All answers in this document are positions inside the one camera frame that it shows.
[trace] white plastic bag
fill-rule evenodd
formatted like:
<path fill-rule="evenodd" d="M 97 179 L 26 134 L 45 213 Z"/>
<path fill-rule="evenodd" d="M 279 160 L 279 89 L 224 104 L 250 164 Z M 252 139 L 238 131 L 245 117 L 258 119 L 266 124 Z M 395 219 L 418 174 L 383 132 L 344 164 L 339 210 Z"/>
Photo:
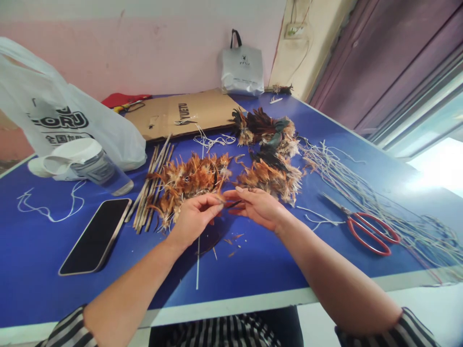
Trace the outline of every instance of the white plastic bag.
<path fill-rule="evenodd" d="M 238 47 L 233 47 L 233 34 L 236 34 Z M 264 72 L 262 52 L 241 44 L 238 31 L 231 31 L 230 49 L 222 50 L 222 92 L 259 96 L 264 92 Z"/>
<path fill-rule="evenodd" d="M 146 161 L 146 141 L 131 122 L 68 84 L 51 65 L 5 37 L 0 37 L 0 109 L 24 131 L 39 156 L 65 142 L 91 137 L 124 171 Z M 81 177 L 69 170 L 55 179 Z"/>

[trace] scissors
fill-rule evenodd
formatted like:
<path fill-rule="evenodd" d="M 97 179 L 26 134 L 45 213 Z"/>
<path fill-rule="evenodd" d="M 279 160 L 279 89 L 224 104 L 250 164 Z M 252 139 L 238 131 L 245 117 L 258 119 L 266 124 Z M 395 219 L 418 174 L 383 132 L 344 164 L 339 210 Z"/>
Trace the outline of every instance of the scissors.
<path fill-rule="evenodd" d="M 377 218 L 375 216 L 372 216 L 370 214 L 366 214 L 366 213 L 362 213 L 362 212 L 352 213 L 349 209 L 347 209 L 344 206 L 342 206 L 341 204 L 337 203 L 335 200 L 330 198 L 328 195 L 323 194 L 323 196 L 325 198 L 327 198 L 329 201 L 331 201 L 335 206 L 337 206 L 341 211 L 343 211 L 347 215 L 347 225 L 349 227 L 349 230 L 351 231 L 352 235 L 362 245 L 364 245 L 365 247 L 367 247 L 368 249 L 370 249 L 371 251 L 373 251 L 376 254 L 384 255 L 384 256 L 391 255 L 391 253 L 392 253 L 391 249 L 380 238 L 378 238 L 375 234 L 373 234 L 370 231 L 370 230 L 374 231 L 375 233 L 379 234 L 383 239 L 389 241 L 390 243 L 396 243 L 397 244 L 397 243 L 400 242 L 400 237 L 396 234 L 395 231 L 392 230 L 392 228 L 390 226 L 388 226 L 386 223 L 384 223 L 379 218 Z M 368 222 L 365 218 L 373 220 L 376 223 L 378 223 L 379 225 L 381 225 L 389 233 L 389 235 L 392 236 L 392 238 L 390 238 L 386 233 L 383 233 L 383 232 L 379 231 L 370 222 Z M 366 233 L 372 239 L 374 239 L 377 243 L 379 243 L 381 245 L 381 247 L 384 249 L 384 252 L 377 250 L 376 248 L 370 246 L 368 243 L 363 241 L 360 238 L 360 236 L 357 234 L 357 232 L 355 231 L 354 225 L 359 227 L 364 233 Z"/>

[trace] bag handle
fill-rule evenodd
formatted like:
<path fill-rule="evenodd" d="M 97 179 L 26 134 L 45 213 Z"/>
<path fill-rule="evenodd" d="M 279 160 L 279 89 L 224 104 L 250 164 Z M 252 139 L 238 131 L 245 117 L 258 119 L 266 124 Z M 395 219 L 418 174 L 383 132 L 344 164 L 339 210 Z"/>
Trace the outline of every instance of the bag handle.
<path fill-rule="evenodd" d="M 236 35 L 236 41 L 238 42 L 238 47 L 241 47 L 243 44 L 241 43 L 241 37 L 237 30 L 231 30 L 231 42 L 230 42 L 230 49 L 233 48 L 233 34 Z"/>
<path fill-rule="evenodd" d="M 13 40 L 6 37 L 0 37 L 0 54 L 6 55 L 21 64 L 24 64 L 28 68 L 67 84 L 54 67 Z"/>

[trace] feather bundle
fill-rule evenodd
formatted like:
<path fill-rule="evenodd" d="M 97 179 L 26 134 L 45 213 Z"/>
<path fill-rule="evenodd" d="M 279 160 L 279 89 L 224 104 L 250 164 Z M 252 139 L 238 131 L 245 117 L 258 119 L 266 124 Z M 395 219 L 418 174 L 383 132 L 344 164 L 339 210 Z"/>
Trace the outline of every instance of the feather bundle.
<path fill-rule="evenodd" d="M 292 166 L 289 159 L 274 156 L 272 162 L 275 163 L 276 159 L 278 163 L 269 165 L 262 159 L 262 155 L 261 152 L 254 155 L 252 166 L 245 167 L 237 177 L 238 184 L 247 188 L 260 188 L 294 207 L 296 194 L 301 188 L 302 172 Z"/>
<path fill-rule="evenodd" d="M 158 212 L 162 220 L 162 228 L 168 229 L 172 221 L 177 221 L 184 200 L 205 193 L 218 193 L 232 172 L 228 169 L 230 161 L 228 153 L 217 157 L 216 154 L 200 159 L 192 153 L 186 163 L 180 157 L 180 163 L 172 160 L 166 163 L 161 173 L 148 174 L 147 178 L 160 178 L 164 194 L 155 204 L 153 197 L 148 197 L 148 208 Z"/>
<path fill-rule="evenodd" d="M 273 94 L 291 95 L 291 92 L 293 91 L 293 84 L 291 84 L 289 87 L 280 86 L 279 84 L 274 84 L 272 87 L 266 87 L 265 91 L 271 92 Z"/>
<path fill-rule="evenodd" d="M 299 141 L 295 137 L 296 127 L 292 120 L 288 117 L 274 120 L 261 107 L 253 112 L 248 112 L 245 116 L 240 109 L 235 109 L 231 114 L 239 146 L 259 143 L 261 146 L 265 145 L 261 151 L 273 148 L 275 153 L 284 158 L 299 154 Z"/>

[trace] smartphone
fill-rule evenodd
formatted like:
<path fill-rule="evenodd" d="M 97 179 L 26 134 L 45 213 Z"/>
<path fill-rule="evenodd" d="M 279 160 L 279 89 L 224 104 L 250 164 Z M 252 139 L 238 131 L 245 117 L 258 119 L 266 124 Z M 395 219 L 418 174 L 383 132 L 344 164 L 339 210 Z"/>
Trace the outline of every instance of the smartphone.
<path fill-rule="evenodd" d="M 119 233 L 132 200 L 103 202 L 61 266 L 60 276 L 98 271 Z"/>

